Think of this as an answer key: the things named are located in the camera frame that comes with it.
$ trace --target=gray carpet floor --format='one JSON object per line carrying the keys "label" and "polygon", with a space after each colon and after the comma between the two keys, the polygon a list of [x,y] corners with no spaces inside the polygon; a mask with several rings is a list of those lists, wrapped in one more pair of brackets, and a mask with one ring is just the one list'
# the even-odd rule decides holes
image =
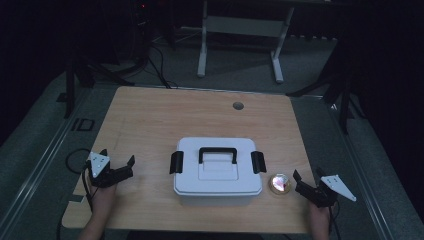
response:
{"label": "gray carpet floor", "polygon": [[[180,88],[285,94],[314,82],[335,45],[334,41],[288,39],[280,56],[285,82],[277,84],[269,55],[274,40],[240,41],[236,37],[228,41],[228,36],[212,35],[206,76],[200,79],[196,76],[199,34],[192,30],[179,34],[176,51],[161,38],[155,40],[155,46],[163,54],[163,76]],[[150,57],[160,67],[161,54],[151,49]],[[123,68],[126,64],[108,67]],[[151,64],[125,78],[136,86],[161,85]],[[0,149],[0,230],[5,231],[1,235],[4,239],[57,237],[56,226],[79,178],[66,168],[65,158],[76,149],[92,146],[119,87],[98,75],[96,80],[92,89],[76,86],[77,108],[64,119],[65,105],[56,98],[65,91],[65,76],[58,76]],[[292,102],[312,168],[339,174],[358,198],[351,202],[340,197],[337,223],[342,238],[424,239],[424,226],[368,121],[353,114],[348,121],[349,135],[341,133],[336,123],[338,111],[316,97],[324,91],[325,87],[317,89]],[[92,131],[72,130],[77,119],[93,120]],[[72,158],[73,164],[80,166],[86,153]],[[44,174],[33,174],[34,169]],[[33,187],[23,188],[28,184]],[[59,229],[61,239],[76,239],[80,231]],[[107,230],[106,239],[125,239],[127,233]],[[264,239],[287,239],[282,234],[261,234]],[[310,239],[307,234],[288,237]],[[331,238],[337,239],[334,231]]]}

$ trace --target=storage box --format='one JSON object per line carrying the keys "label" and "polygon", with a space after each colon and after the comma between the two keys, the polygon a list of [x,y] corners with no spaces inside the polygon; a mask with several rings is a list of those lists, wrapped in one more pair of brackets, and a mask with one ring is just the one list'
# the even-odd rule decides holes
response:
{"label": "storage box", "polygon": [[170,173],[183,205],[247,205],[262,191],[263,154],[247,138],[187,137],[172,154]]}

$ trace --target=dark background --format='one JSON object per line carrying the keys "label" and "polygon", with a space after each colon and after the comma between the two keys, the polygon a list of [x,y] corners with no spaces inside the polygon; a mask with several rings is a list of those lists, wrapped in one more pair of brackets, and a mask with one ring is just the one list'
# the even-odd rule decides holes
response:
{"label": "dark background", "polygon": [[[200,26],[201,2],[174,1],[172,11],[166,12],[171,14],[169,18],[155,18],[163,12],[153,12],[151,18],[162,19],[164,22],[157,22],[156,26],[162,26],[165,32],[169,31],[163,28],[167,24]],[[132,2],[119,3],[118,6],[112,1],[103,1],[103,6],[100,2],[52,0],[0,3],[0,144],[50,81],[65,70],[65,63],[76,47],[104,63],[133,57],[126,48],[129,44],[125,44],[133,40],[128,34],[133,27],[129,17]],[[169,3],[163,0],[154,4]],[[228,11],[222,11],[226,4],[218,1],[211,10],[226,14]],[[366,117],[423,219],[424,7],[418,0],[370,0],[362,1],[361,6],[300,4],[289,33],[307,39],[313,36],[339,39],[339,50],[329,60],[334,72],[344,71],[346,66],[342,63],[349,63],[336,60],[350,59],[355,53],[360,67],[353,82],[354,93],[359,96]],[[236,13],[239,16],[264,17],[249,6],[233,5],[232,9],[239,9]],[[271,9],[267,17],[279,17],[276,9]],[[117,36],[127,37],[117,41]]]}

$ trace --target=desk leg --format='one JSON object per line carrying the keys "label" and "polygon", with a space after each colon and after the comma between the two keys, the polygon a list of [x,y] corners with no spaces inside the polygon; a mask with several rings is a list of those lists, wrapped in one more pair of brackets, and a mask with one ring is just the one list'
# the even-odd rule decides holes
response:
{"label": "desk leg", "polygon": [[200,57],[199,57],[199,65],[197,68],[197,76],[198,77],[204,77],[205,76],[205,69],[206,69],[206,56],[207,56],[207,52],[208,49],[206,47],[206,34],[207,34],[207,30],[206,30],[206,21],[208,18],[208,13],[207,13],[207,7],[208,7],[208,3],[205,0],[203,2],[203,20],[202,20],[202,47],[200,49]]}
{"label": "desk leg", "polygon": [[272,66],[274,68],[275,81],[277,83],[283,83],[284,81],[283,73],[281,71],[281,64],[278,57],[280,56],[281,49],[283,48],[283,43],[284,43],[284,40],[286,39],[287,30],[289,29],[293,12],[294,12],[294,8],[291,7],[286,16],[286,20],[284,21],[283,26],[281,27],[281,33],[278,39],[277,48],[275,49],[275,51],[271,52]]}

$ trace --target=wooden table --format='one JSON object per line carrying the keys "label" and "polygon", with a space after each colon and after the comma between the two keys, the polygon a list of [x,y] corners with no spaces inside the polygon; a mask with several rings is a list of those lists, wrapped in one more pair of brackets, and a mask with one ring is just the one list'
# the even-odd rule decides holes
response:
{"label": "wooden table", "polygon": [[[244,105],[242,110],[233,103]],[[247,206],[182,206],[169,175],[171,154],[183,137],[250,138],[264,153],[262,193]],[[121,87],[93,151],[107,149],[111,168],[135,155],[134,177],[119,183],[108,228],[209,232],[306,233],[307,201],[294,191],[295,169],[314,185],[290,99],[282,95]],[[276,173],[290,176],[292,190],[275,195]],[[81,180],[75,195],[85,195]],[[87,201],[69,202],[63,225],[82,228],[91,216]]]}

